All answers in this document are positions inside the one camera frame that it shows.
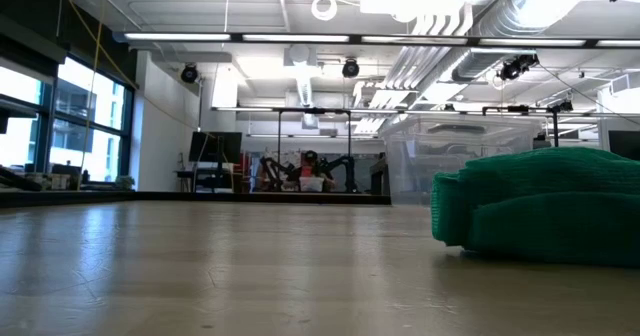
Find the green fabric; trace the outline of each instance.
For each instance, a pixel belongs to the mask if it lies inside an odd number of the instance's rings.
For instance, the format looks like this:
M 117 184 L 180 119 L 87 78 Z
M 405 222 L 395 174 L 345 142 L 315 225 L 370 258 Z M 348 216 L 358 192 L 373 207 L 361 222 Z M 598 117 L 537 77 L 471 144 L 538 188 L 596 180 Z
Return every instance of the green fabric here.
M 613 231 L 607 237 L 617 232 L 609 225 L 611 222 L 626 225 L 624 227 L 628 230 L 638 230 L 638 197 L 640 162 L 610 152 L 549 148 L 489 157 L 467 162 L 457 174 L 436 175 L 431 197 L 432 232 L 434 238 L 449 246 L 460 245 L 471 250 L 506 254 L 522 251 L 523 257 L 554 261 L 553 255 L 544 255 L 563 245 L 564 241 L 560 234 L 550 230 L 564 227 L 565 223 L 573 225 L 572 232 L 567 233 L 563 229 L 563 233 L 572 240 L 591 240 L 594 243 L 601 239 L 594 239 L 594 234 L 583 228 L 580 220 L 588 221 L 589 227 L 598 224 L 609 227 Z M 499 223 L 493 221 L 492 215 L 500 220 Z M 532 224 L 536 224 L 538 229 L 531 227 Z M 511 232 L 513 239 L 496 239 L 500 233 L 496 231 L 498 233 L 494 235 L 490 231 L 493 228 Z M 518 251 L 516 241 L 525 234 L 533 237 L 529 234 L 533 230 L 537 230 L 534 233 L 541 239 L 549 238 L 549 243 L 539 245 L 540 252 L 531 252 L 535 243 L 525 237 L 524 248 Z M 621 246 L 617 242 L 609 244 L 614 249 Z M 567 249 L 558 248 L 566 252 L 556 261 L 604 264 L 607 257 L 617 260 L 611 250 L 603 249 L 605 256 L 596 257 L 596 249 L 579 250 L 575 249 L 577 246 L 580 245 L 572 243 L 567 244 Z M 573 261 L 566 258 L 567 250 L 573 250 L 578 256 Z M 628 259 L 624 251 L 620 254 L 625 255 L 623 259 Z
M 544 262 L 640 267 L 640 196 L 559 192 L 473 212 L 465 248 Z

